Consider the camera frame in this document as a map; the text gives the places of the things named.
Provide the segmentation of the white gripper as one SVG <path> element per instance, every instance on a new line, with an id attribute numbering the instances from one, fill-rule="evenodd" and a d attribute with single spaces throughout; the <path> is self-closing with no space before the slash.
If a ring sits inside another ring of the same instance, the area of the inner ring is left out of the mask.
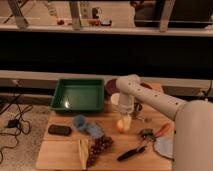
<path id="1" fill-rule="evenodd" d="M 119 111 L 122 114 L 131 114 L 134 111 L 134 97 L 125 93 L 121 93 L 119 96 Z M 130 130 L 132 118 L 130 115 L 123 115 L 121 118 L 123 131 Z"/>

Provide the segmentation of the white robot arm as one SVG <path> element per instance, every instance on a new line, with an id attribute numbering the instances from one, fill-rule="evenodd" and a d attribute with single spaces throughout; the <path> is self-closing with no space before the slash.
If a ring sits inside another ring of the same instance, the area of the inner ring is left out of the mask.
<path id="1" fill-rule="evenodd" d="M 172 171 L 213 171 L 213 103 L 185 101 L 140 83 L 137 75 L 116 80 L 120 113 L 132 113 L 135 98 L 148 104 L 174 122 Z"/>

